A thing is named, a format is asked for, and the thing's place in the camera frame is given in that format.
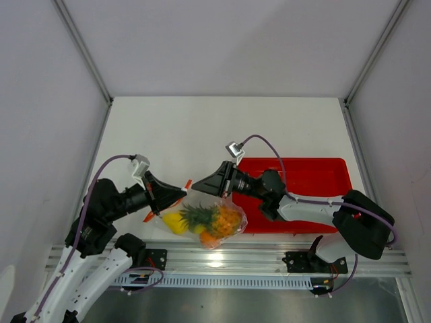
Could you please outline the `green toy lime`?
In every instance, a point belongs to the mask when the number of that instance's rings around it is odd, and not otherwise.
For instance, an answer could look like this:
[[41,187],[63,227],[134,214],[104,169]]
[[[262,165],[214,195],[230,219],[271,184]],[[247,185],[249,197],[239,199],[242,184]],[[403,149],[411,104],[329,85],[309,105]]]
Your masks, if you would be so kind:
[[193,233],[200,235],[202,232],[205,231],[205,226],[204,225],[196,225],[193,229]]

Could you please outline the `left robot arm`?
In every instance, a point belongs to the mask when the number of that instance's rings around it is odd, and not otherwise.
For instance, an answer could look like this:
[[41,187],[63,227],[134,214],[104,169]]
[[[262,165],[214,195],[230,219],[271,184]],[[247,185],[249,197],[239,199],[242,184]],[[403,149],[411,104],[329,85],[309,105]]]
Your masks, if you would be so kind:
[[186,195],[185,189],[160,182],[151,172],[144,174],[143,184],[122,192],[109,179],[95,179],[42,295],[28,311],[16,314],[12,322],[81,322],[125,271],[162,273],[161,268],[150,264],[145,242],[133,234],[121,235],[104,262],[94,271],[90,268],[117,232],[116,220],[146,207],[157,215]]

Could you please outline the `clear zip top bag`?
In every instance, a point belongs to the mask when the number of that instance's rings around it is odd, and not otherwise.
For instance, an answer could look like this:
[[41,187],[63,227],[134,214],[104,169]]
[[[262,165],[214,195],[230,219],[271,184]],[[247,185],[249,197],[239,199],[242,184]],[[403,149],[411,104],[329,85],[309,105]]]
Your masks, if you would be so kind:
[[179,199],[159,215],[150,211],[144,223],[199,242],[208,250],[221,246],[226,240],[244,232],[248,225],[246,213],[231,198],[205,195],[191,189],[188,180]]

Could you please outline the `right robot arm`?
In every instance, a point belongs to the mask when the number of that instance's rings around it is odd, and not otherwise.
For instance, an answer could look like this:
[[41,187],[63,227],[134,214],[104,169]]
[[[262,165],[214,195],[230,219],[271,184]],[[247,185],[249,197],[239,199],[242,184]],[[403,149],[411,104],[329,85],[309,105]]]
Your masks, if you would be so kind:
[[305,221],[334,227],[336,232],[318,238],[308,253],[314,271],[323,271],[345,256],[378,260],[395,239],[395,220],[358,190],[345,195],[317,197],[287,191],[277,170],[266,169],[257,177],[223,161],[211,175],[192,184],[198,192],[227,197],[233,192],[259,199],[262,214],[270,221]]

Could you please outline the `toy orange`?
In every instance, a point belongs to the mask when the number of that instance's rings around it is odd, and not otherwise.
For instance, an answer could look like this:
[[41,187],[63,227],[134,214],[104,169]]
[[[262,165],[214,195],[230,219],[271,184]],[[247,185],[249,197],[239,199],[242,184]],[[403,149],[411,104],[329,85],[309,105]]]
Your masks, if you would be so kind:
[[213,250],[222,244],[224,238],[220,235],[213,235],[208,231],[203,231],[199,234],[199,240],[204,248]]

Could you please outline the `toy pineapple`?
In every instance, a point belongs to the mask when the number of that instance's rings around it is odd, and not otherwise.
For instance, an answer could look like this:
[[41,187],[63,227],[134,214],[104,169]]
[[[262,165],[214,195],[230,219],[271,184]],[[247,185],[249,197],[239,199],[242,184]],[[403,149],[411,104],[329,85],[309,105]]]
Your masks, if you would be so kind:
[[196,225],[204,225],[205,231],[223,238],[233,236],[243,222],[242,213],[226,205],[212,207],[185,205],[179,213],[191,231]]

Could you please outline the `yellow toy lemon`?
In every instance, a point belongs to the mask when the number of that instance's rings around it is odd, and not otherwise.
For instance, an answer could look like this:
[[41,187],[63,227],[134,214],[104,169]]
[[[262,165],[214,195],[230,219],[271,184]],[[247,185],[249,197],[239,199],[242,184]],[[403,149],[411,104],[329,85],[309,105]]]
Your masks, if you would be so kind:
[[180,213],[167,213],[162,217],[162,221],[176,235],[183,235],[189,228]]

